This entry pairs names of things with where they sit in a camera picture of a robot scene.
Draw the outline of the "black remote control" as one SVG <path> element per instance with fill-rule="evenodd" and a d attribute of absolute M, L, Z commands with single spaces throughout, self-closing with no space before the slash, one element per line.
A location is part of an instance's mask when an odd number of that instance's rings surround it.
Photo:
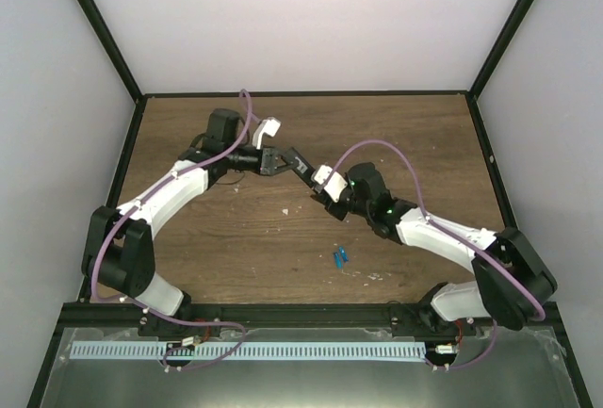
<path fill-rule="evenodd" d="M 318 188 L 318 183 L 312 180 L 315 168 L 302 154 L 294 147 L 288 148 L 283 155 L 285 163 L 291 167 L 291 170 L 311 189 L 312 197 L 321 200 L 323 194 Z"/>

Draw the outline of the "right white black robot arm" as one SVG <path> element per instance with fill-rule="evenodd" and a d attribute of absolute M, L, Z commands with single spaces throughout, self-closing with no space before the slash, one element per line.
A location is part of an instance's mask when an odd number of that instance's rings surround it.
<path fill-rule="evenodd" d="M 467 283 L 439 284 L 424 297 L 418 322 L 425 333 L 440 335 L 462 318 L 491 318 L 514 331 L 544 318 L 558 284 L 518 229 L 493 232 L 436 217 L 392 196 L 372 163 L 345 174 L 322 165 L 311 179 L 318 200 L 335 218 L 358 215 L 378 237 L 434 253 L 473 275 Z"/>

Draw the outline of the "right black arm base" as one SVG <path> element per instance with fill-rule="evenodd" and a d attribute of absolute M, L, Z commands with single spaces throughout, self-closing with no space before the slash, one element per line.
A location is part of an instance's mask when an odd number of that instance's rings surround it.
<path fill-rule="evenodd" d="M 442 286 L 433 287 L 418 302 L 388 302 L 392 331 L 413 337 L 471 334 L 471 328 L 463 325 L 460 320 L 444 320 L 435 312 L 431 301 L 439 288 Z"/>

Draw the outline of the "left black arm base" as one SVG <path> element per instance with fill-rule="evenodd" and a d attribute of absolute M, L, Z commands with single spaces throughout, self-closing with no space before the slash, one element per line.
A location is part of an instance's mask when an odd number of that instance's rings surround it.
<path fill-rule="evenodd" d="M 217 336 L 222 329 L 221 326 L 198 326 L 198 323 L 217 321 L 217 314 L 219 313 L 220 310 L 211 308 L 205 304 L 185 302 L 174 318 L 194 322 L 195 326 L 174 323 L 173 321 L 150 314 L 146 316 L 146 323 L 139 325 L 139 334 L 141 336 L 156 336 L 164 339 L 184 338 L 194 335 L 201 337 Z"/>

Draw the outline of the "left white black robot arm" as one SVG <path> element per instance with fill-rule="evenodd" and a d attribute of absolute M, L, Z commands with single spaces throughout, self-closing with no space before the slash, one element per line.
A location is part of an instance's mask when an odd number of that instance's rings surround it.
<path fill-rule="evenodd" d="M 193 315 L 189 295 L 156 270 L 158 232 L 228 171 L 272 176 L 290 168 L 279 163 L 281 151 L 262 142 L 276 135 L 279 120 L 268 117 L 254 132 L 240 132 L 243 123 L 234 110 L 215 109 L 206 131 L 193 139 L 157 182 L 117 208 L 97 208 L 90 218 L 83 274 L 92 286 L 107 286 L 160 313 L 159 324 L 170 335 L 184 335 Z"/>

